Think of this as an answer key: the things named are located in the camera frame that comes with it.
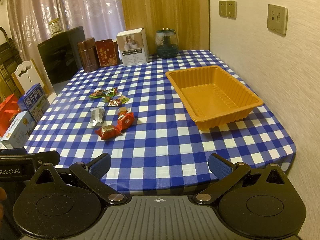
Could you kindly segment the person's hand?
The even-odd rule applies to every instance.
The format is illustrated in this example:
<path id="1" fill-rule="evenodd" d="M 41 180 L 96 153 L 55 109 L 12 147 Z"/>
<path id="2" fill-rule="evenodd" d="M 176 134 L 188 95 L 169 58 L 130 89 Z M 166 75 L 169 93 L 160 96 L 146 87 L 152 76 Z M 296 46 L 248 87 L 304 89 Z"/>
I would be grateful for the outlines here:
<path id="1" fill-rule="evenodd" d="M 4 207 L 2 202 L 5 201 L 6 199 L 7 199 L 7 193 L 2 187 L 0 187 L 0 221 L 2 221 L 4 216 Z"/>

